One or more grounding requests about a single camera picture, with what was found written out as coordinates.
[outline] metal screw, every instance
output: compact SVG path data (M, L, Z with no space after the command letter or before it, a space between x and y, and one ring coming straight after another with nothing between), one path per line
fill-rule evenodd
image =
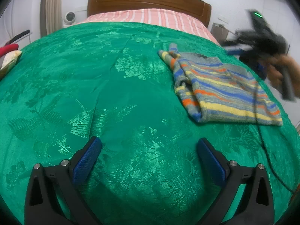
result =
M237 163L236 161L233 161L233 160L232 160L232 161L229 162L229 164L230 164L231 166L235 167L235 166L237 166L238 163Z
M67 166L67 165L69 164L69 160L64 159L64 160L61 161L60 164L61 164L62 166Z
M258 164L258 167L260 168L260 169L265 169L265 166L263 165L263 164Z
M34 169L39 169L40 166L41 166L40 163L37 163L37 164L35 164L35 165L33 166L33 168L34 168Z

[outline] green bedspread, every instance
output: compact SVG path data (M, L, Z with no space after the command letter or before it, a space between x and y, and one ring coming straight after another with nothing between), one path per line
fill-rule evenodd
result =
M23 49L19 64L0 82L0 194L20 221L33 165L57 165L92 135L104 148L79 190L104 224L194 225L220 190L195 152L202 137L240 165L265 164L276 219L282 215L291 195L271 174L256 126L193 122L157 55L170 43L246 67L211 41L140 23L75 25ZM299 136L259 81L284 122L262 126L264 140L275 170L295 188Z

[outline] green indicator light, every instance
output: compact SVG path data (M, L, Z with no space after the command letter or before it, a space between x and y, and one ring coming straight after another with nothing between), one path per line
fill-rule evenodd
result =
M258 14L258 13L254 13L254 14L262 18L262 16L260 14Z

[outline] hand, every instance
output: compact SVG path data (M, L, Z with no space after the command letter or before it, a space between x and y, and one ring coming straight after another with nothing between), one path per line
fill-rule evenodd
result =
M282 85L282 74L274 67L274 65L286 66L292 80L295 96L300 98L300 65L290 56L277 55L269 57L264 61L267 65L268 79L271 85L279 89Z

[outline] bed frame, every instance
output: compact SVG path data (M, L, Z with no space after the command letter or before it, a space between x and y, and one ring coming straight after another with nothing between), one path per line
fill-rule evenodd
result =
M212 7L201 0L88 0L88 16L123 10L169 9L188 14L208 26Z

